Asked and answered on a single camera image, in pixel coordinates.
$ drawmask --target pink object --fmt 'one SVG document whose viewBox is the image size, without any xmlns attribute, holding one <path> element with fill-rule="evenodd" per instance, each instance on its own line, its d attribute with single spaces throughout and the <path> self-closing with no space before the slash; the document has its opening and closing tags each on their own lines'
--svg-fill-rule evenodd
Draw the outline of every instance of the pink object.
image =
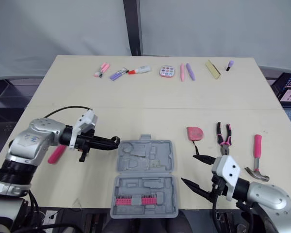
<svg viewBox="0 0 291 233">
<path fill-rule="evenodd" d="M 53 154 L 48 158 L 49 164 L 55 164 L 60 159 L 62 154 L 64 153 L 67 146 L 65 145 L 59 145 L 56 150 L 53 152 Z"/>
<path fill-rule="evenodd" d="M 141 198 L 142 205 L 156 205 L 157 198 Z"/>
<path fill-rule="evenodd" d="M 172 66 L 162 66 L 160 69 L 160 75 L 162 77 L 171 78 L 175 74 L 175 68 Z"/>
<path fill-rule="evenodd" d="M 106 72 L 106 70 L 108 69 L 110 67 L 110 64 L 108 64 L 108 63 L 102 63 L 102 65 L 100 66 L 100 69 L 99 69 L 99 71 L 97 71 L 95 74 L 94 74 L 94 76 L 95 77 L 102 77 L 102 74 L 104 73 L 104 72 Z"/>
<path fill-rule="evenodd" d="M 116 205 L 131 205 L 131 198 L 117 198 Z"/>
<path fill-rule="evenodd" d="M 185 80 L 184 64 L 180 65 L 180 77 L 181 77 L 181 81 L 183 82 Z"/>
<path fill-rule="evenodd" d="M 105 64 L 102 68 L 101 68 L 101 71 L 102 73 L 106 72 L 107 69 L 109 69 L 110 67 L 110 64 Z"/>
<path fill-rule="evenodd" d="M 191 141 L 199 141 L 203 138 L 204 132 L 198 127 L 187 127 L 188 137 Z"/>
<path fill-rule="evenodd" d="M 254 157 L 258 159 L 261 157 L 261 140 L 261 135 L 254 135 Z"/>
<path fill-rule="evenodd" d="M 131 198 L 117 198 L 116 205 L 131 205 Z M 157 198 L 141 198 L 142 205 L 156 205 Z"/>
</svg>

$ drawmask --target pink tape measure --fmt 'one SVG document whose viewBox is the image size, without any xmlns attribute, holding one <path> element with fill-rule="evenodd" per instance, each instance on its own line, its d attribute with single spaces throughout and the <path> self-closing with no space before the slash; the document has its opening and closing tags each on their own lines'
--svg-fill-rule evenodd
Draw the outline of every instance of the pink tape measure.
<svg viewBox="0 0 291 233">
<path fill-rule="evenodd" d="M 187 127 L 186 129 L 191 141 L 199 141 L 204 137 L 204 132 L 198 127 Z"/>
</svg>

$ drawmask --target pink hammer handle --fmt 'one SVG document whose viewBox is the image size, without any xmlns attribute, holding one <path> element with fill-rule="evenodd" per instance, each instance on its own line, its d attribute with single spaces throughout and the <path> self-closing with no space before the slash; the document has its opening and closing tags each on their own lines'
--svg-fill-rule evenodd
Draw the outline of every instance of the pink hammer handle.
<svg viewBox="0 0 291 233">
<path fill-rule="evenodd" d="M 254 157 L 258 159 L 261 157 L 261 140 L 261 135 L 254 135 Z"/>
<path fill-rule="evenodd" d="M 180 77 L 181 77 L 181 81 L 183 82 L 185 79 L 184 64 L 180 65 Z"/>
<path fill-rule="evenodd" d="M 59 145 L 56 148 L 56 150 L 54 151 L 54 153 L 49 157 L 48 163 L 49 164 L 55 164 L 55 163 L 57 163 L 57 161 L 60 159 L 60 157 L 64 153 L 66 147 L 67 146 L 65 146 L 65 145 Z"/>
</svg>

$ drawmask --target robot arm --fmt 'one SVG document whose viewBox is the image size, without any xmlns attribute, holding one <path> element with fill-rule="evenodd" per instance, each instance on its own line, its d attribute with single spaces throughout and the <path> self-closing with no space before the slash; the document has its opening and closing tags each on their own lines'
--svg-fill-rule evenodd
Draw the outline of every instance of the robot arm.
<svg viewBox="0 0 291 233">
<path fill-rule="evenodd" d="M 0 168 L 0 232 L 22 226 L 28 203 L 20 197 L 30 191 L 31 180 L 49 146 L 59 144 L 82 151 L 80 162 L 90 148 L 114 150 L 120 139 L 94 136 L 97 117 L 92 110 L 82 115 L 74 127 L 49 118 L 33 120 L 9 145 Z"/>
<path fill-rule="evenodd" d="M 249 183 L 239 178 L 240 168 L 230 155 L 216 159 L 205 155 L 194 157 L 206 164 L 213 164 L 213 185 L 212 191 L 207 192 L 199 188 L 199 185 L 182 178 L 192 191 L 212 203 L 216 202 L 219 195 L 226 196 L 229 201 L 234 198 L 240 209 L 250 212 L 252 208 L 259 214 L 267 233 L 291 233 L 291 199 L 283 189 L 275 185 Z"/>
<path fill-rule="evenodd" d="M 33 175 L 49 146 L 73 145 L 82 151 L 80 162 L 84 162 L 90 148 L 116 149 L 120 143 L 118 137 L 107 139 L 94 136 L 96 120 L 97 117 L 92 110 L 78 119 L 77 127 L 49 118 L 33 120 L 29 128 L 10 143 L 5 161 L 0 168 L 0 195 L 11 197 L 27 195 Z"/>
</svg>

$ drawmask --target nail file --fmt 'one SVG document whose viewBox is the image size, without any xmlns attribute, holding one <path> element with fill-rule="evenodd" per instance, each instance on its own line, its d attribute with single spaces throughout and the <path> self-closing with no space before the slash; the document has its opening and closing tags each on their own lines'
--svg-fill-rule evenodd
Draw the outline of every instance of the nail file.
<svg viewBox="0 0 291 233">
<path fill-rule="evenodd" d="M 208 60 L 205 65 L 207 66 L 208 70 L 210 71 L 214 78 L 218 79 L 220 77 L 221 73 L 214 66 L 214 64 L 211 63 L 210 60 Z"/>
<path fill-rule="evenodd" d="M 184 64 L 180 65 L 180 78 L 182 82 L 185 80 Z"/>
</svg>

